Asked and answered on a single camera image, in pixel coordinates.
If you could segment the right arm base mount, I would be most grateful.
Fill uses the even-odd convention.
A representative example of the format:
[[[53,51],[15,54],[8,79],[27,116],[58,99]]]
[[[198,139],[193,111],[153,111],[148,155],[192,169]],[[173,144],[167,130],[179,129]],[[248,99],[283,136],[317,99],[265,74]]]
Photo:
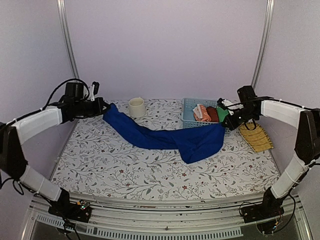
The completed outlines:
[[[281,217],[285,211],[282,205],[267,206],[263,203],[244,201],[238,212],[245,223],[262,221],[270,218]]]

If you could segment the light blue plastic basket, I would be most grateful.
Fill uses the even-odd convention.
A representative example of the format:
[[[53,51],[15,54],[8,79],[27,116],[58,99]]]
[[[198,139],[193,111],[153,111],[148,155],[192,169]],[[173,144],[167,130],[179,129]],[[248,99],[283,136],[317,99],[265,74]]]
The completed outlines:
[[[214,125],[217,122],[203,122],[196,121],[194,117],[193,109],[198,105],[204,105],[205,107],[217,107],[217,99],[198,99],[198,98],[183,98],[182,99],[182,112],[180,119],[182,121],[182,127],[186,128],[195,128],[202,127],[207,125]]]

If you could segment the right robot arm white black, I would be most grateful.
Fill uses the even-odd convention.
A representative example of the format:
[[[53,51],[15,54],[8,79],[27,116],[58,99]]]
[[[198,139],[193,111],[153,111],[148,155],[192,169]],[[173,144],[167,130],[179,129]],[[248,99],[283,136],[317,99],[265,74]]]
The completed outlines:
[[[222,125],[234,130],[241,124],[262,119],[276,144],[274,156],[284,160],[279,163],[281,176],[269,189],[274,199],[282,199],[320,157],[320,110],[270,96],[257,96],[250,85],[239,88],[237,94],[238,102],[222,98],[217,102],[228,111]]]

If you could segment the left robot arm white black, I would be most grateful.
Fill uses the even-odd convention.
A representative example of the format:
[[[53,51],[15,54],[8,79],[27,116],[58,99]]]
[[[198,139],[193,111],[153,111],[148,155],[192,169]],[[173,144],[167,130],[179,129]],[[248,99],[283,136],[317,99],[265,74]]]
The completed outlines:
[[[55,202],[55,209],[63,217],[70,217],[74,205],[62,198],[64,192],[59,186],[30,166],[23,147],[54,127],[101,116],[110,106],[98,96],[100,84],[96,81],[87,85],[72,78],[60,86],[65,90],[58,101],[49,98],[43,107],[0,125],[0,169],[13,183]]]

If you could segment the blue towel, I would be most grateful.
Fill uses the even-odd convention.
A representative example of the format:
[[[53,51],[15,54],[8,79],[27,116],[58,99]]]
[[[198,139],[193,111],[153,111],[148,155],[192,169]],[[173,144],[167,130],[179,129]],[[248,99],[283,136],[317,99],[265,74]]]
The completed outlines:
[[[102,119],[133,146],[147,150],[178,150],[186,164],[211,157],[224,144],[225,128],[220,123],[176,130],[151,130],[120,112],[113,103]]]

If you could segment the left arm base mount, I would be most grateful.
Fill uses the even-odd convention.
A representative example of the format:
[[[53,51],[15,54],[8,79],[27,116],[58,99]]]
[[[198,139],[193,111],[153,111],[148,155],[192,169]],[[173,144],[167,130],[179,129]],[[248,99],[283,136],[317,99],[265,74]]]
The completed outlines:
[[[52,201],[49,200],[50,207],[48,213],[61,217],[65,220],[74,220],[82,223],[88,223],[91,217],[91,204],[85,200],[79,200],[75,203],[69,200]]]

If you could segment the orange bunny pattern towel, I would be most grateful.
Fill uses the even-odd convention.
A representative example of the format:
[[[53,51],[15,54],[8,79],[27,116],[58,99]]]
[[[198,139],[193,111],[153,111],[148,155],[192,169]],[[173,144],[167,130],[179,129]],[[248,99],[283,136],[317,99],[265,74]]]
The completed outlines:
[[[206,107],[203,104],[197,104],[193,109],[193,116],[198,122],[211,122],[212,119],[209,116]]]

